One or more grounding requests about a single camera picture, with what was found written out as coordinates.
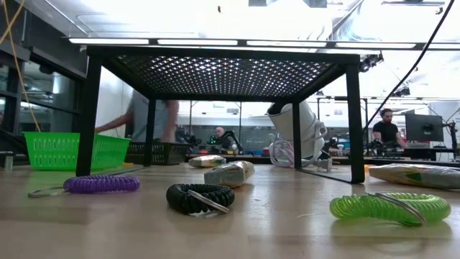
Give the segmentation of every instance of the wrapped snack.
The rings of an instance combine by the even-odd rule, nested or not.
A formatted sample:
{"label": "wrapped snack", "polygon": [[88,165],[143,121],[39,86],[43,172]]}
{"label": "wrapped snack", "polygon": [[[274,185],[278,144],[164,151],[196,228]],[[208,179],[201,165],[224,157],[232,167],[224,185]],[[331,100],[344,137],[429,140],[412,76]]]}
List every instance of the wrapped snack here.
{"label": "wrapped snack", "polygon": [[253,174],[254,165],[252,163],[235,161],[210,169],[204,174],[204,183],[235,188],[243,185]]}
{"label": "wrapped snack", "polygon": [[369,175],[412,186],[460,189],[460,168],[437,165],[391,164],[372,166]]}
{"label": "wrapped snack", "polygon": [[220,155],[204,155],[190,159],[188,165],[194,168],[210,168],[222,165],[225,162],[225,158],[222,158]]}

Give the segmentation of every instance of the black t-shirt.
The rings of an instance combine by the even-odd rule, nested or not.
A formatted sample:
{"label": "black t-shirt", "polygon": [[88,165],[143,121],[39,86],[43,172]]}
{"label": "black t-shirt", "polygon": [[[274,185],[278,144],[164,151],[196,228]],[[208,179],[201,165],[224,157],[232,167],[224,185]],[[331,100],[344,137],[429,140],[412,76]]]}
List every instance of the black t-shirt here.
{"label": "black t-shirt", "polygon": [[397,127],[393,123],[378,122],[372,128],[373,132],[380,132],[382,142],[396,142]]}

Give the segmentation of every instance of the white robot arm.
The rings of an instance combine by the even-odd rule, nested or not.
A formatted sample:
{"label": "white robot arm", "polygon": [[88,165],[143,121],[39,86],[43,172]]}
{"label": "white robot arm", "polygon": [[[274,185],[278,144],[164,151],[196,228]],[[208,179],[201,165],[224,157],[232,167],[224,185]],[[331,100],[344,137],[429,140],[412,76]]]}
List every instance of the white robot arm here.
{"label": "white robot arm", "polygon": [[[278,131],[277,139],[270,145],[270,159],[274,165],[293,167],[293,106],[292,104],[274,103],[268,109],[267,114]],[[308,158],[302,160],[302,166],[312,165],[318,160],[324,146],[323,137],[326,134],[326,126],[316,119],[316,115],[311,111],[308,102],[306,100],[301,102],[300,146],[302,158]]]}

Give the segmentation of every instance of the purple coiled keychain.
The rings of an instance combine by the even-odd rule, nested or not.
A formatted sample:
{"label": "purple coiled keychain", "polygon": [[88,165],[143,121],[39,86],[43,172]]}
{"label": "purple coiled keychain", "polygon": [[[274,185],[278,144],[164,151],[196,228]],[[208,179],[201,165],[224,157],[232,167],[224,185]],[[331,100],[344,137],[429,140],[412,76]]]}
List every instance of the purple coiled keychain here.
{"label": "purple coiled keychain", "polygon": [[[70,192],[72,194],[96,194],[115,191],[136,191],[140,182],[134,176],[81,176],[69,178],[64,182],[63,187],[51,187],[29,192],[29,198],[41,198],[55,196]],[[62,191],[51,194],[40,194],[44,191]]]}

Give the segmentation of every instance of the gray shirt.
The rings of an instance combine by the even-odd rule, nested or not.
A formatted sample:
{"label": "gray shirt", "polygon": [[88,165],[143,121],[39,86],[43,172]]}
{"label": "gray shirt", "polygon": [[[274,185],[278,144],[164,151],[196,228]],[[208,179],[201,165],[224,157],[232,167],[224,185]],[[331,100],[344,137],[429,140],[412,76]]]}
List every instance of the gray shirt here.
{"label": "gray shirt", "polygon": [[[133,142],[145,142],[145,135],[147,129],[147,115],[149,112],[149,99],[137,91],[133,91],[131,102],[129,103],[128,110],[133,113]],[[168,120],[166,101],[157,100],[155,110],[155,128],[153,138],[161,138],[166,128]]]}

